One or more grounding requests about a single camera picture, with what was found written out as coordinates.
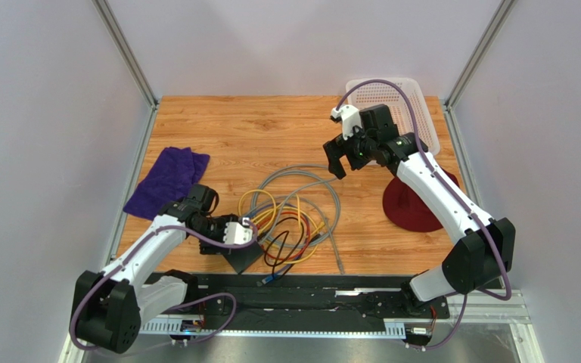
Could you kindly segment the black network switch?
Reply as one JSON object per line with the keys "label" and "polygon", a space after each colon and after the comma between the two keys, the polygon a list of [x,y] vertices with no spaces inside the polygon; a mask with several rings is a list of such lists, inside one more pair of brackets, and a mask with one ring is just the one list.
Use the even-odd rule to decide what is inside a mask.
{"label": "black network switch", "polygon": [[232,267],[236,274],[241,275],[252,264],[254,264],[263,255],[263,250],[258,243],[251,244],[243,249],[231,249],[223,255],[227,263]]}

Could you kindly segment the purple cloth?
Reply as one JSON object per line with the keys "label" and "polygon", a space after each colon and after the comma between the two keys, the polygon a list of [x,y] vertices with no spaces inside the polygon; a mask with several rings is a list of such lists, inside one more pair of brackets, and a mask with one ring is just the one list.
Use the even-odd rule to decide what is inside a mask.
{"label": "purple cloth", "polygon": [[138,183],[123,212],[152,220],[167,203],[188,194],[198,183],[210,163],[210,155],[191,148],[166,147],[157,157],[147,175]]}

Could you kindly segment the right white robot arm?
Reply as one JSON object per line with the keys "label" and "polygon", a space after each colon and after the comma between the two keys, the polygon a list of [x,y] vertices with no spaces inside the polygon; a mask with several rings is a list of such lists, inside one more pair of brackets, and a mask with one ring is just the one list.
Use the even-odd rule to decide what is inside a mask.
{"label": "right white robot arm", "polygon": [[414,276],[402,287],[414,306],[451,293],[467,294],[497,278],[508,280],[515,228],[507,219],[494,219],[472,202],[442,170],[418,132],[400,134],[389,107],[359,110],[340,105],[331,120],[342,132],[324,144],[328,170],[345,177],[341,157],[353,170],[375,161],[414,191],[436,216],[454,243],[436,268]]}

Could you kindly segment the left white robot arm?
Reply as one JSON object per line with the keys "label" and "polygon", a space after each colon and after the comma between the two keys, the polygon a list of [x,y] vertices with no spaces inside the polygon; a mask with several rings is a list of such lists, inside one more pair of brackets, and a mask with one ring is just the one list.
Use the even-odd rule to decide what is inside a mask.
{"label": "left white robot arm", "polygon": [[203,305],[196,276],[170,270],[150,284],[161,261],[187,237],[219,250],[241,250],[256,243],[249,218],[213,217],[219,200],[212,188],[195,184],[185,197],[160,208],[146,232],[101,271],[84,271],[76,280],[69,323],[72,343],[84,351],[126,352],[143,324],[163,313]]}

